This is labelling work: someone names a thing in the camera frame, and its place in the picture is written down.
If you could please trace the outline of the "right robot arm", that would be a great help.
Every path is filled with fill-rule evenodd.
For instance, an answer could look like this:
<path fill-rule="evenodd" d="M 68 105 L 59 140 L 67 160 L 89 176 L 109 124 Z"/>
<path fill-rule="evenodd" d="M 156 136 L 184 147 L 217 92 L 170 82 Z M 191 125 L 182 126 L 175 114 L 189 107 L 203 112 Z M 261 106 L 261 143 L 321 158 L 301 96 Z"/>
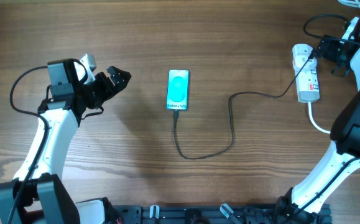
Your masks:
<path fill-rule="evenodd" d="M 322 223 L 325 200 L 360 168 L 360 16 L 345 24 L 342 38 L 321 36 L 308 57 L 325 58 L 352 70 L 358 92 L 335 119 L 325 155 L 303 181 L 278 199 L 272 212 L 274 223 Z"/>

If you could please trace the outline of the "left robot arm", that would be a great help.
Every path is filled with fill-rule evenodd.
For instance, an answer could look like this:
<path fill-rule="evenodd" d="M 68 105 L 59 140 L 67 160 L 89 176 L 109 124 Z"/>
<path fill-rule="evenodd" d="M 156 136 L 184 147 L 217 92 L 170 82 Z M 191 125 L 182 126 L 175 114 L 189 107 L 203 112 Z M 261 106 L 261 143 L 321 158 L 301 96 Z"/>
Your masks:
<path fill-rule="evenodd" d="M 94 74 L 92 56 L 45 65 L 51 84 L 36 112 L 38 129 L 28 155 L 10 182 L 0 184 L 2 223 L 122 223 L 109 200 L 75 203 L 62 183 L 69 145 L 81 121 L 102 114 L 105 101 L 123 91 L 131 74 L 110 66 Z"/>

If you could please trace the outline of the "teal-screen Galaxy smartphone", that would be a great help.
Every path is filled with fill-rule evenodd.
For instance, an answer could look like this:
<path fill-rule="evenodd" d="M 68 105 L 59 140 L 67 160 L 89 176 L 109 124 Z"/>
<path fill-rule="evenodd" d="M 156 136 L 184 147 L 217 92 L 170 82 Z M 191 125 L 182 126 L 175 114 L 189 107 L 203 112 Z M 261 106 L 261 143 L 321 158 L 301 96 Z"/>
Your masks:
<path fill-rule="evenodd" d="M 169 70 L 166 100 L 168 110 L 188 109 L 189 81 L 189 70 Z"/>

